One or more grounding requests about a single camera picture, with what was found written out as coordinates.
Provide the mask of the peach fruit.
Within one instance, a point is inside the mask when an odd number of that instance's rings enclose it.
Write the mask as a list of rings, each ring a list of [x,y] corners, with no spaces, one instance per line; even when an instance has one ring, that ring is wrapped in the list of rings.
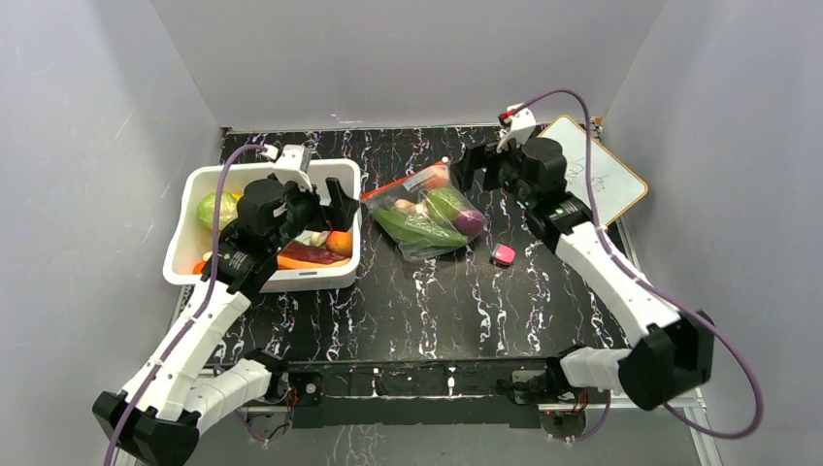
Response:
[[[428,192],[428,191],[432,191],[432,190],[443,188],[443,187],[449,187],[450,185],[451,185],[451,181],[450,181],[449,177],[444,177],[444,176],[440,176],[440,175],[435,174],[435,175],[432,175],[432,176],[426,178],[421,183],[421,189]]]

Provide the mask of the green cabbage head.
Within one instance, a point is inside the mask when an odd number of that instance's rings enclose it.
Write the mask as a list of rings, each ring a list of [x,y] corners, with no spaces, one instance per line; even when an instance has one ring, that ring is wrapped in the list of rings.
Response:
[[[435,222],[453,223],[462,213],[470,210],[463,194],[451,186],[431,189],[424,196],[428,214]]]

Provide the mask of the green leafy vegetable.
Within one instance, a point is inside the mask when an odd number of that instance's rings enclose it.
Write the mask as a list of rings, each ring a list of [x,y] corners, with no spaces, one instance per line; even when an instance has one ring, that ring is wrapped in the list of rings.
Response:
[[[453,227],[440,226],[428,216],[408,216],[383,208],[374,209],[372,216],[398,245],[456,249],[470,242]]]

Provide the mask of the clear zip top bag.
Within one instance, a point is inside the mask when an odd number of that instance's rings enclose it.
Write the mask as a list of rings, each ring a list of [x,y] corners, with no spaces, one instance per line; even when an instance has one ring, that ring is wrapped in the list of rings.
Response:
[[[408,261],[460,250],[487,231],[486,216],[457,189],[450,168],[445,157],[361,196]]]

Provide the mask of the garlic bulb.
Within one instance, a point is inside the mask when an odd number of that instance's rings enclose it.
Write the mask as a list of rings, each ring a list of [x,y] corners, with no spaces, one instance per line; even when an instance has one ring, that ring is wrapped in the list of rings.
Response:
[[[406,199],[398,199],[393,209],[408,216],[428,216],[428,208],[424,202],[414,203]]]

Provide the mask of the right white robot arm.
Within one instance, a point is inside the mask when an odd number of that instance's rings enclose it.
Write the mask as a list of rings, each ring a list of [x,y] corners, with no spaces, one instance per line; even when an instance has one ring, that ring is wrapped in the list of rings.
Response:
[[[518,402],[550,396],[570,402],[585,388],[598,388],[624,393],[650,411],[709,381],[711,333],[698,318],[642,287],[637,270],[567,189],[558,142],[535,138],[520,148],[486,144],[466,150],[451,168],[457,188],[468,190],[478,170],[484,190],[503,189],[522,203],[529,231],[583,278],[628,339],[626,349],[576,345],[549,357],[544,375],[507,384]]]

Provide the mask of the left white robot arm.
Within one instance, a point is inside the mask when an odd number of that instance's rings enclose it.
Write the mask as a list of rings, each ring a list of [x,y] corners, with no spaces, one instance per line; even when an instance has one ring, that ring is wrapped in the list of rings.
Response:
[[[148,465],[182,465],[202,433],[245,402],[285,399],[286,363],[256,350],[211,383],[194,384],[226,330],[278,269],[278,255],[305,230],[347,232],[360,211],[339,180],[316,186],[274,176],[250,183],[237,217],[216,228],[213,250],[194,294],[201,303],[179,315],[149,360],[119,392],[101,392],[92,412],[107,434],[104,464],[124,451]]]

